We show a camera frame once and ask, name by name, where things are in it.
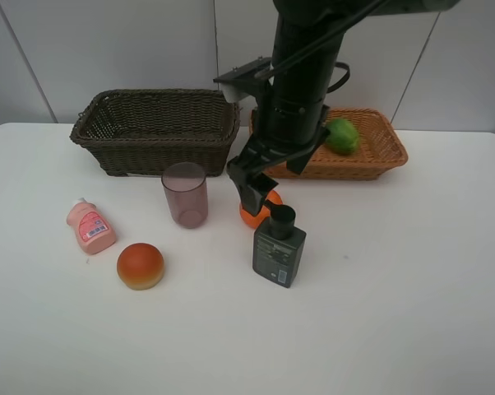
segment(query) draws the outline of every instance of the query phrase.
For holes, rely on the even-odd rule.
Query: white table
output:
[[[495,135],[400,132],[378,181],[282,181],[308,233],[286,290],[226,176],[183,230],[158,179],[106,176],[70,130],[0,127],[0,395],[495,394]],[[119,234],[90,258],[79,197]],[[135,242],[166,258],[152,290],[118,279]]]

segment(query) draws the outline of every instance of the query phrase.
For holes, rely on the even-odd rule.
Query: pink bottle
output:
[[[83,197],[73,203],[67,216],[67,224],[74,228],[81,249],[93,255],[116,242],[114,229]]]

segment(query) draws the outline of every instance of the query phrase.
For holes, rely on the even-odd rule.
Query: orange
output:
[[[275,191],[271,191],[267,195],[267,200],[274,204],[283,204],[280,195]],[[256,229],[268,216],[270,216],[270,209],[266,206],[262,206],[261,212],[259,212],[257,216],[252,216],[242,208],[242,203],[240,203],[240,216],[247,226]]]

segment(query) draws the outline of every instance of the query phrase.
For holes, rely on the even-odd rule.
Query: clear plastic cup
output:
[[[207,218],[206,172],[196,163],[182,162],[162,174],[165,196],[174,222],[197,228]]]

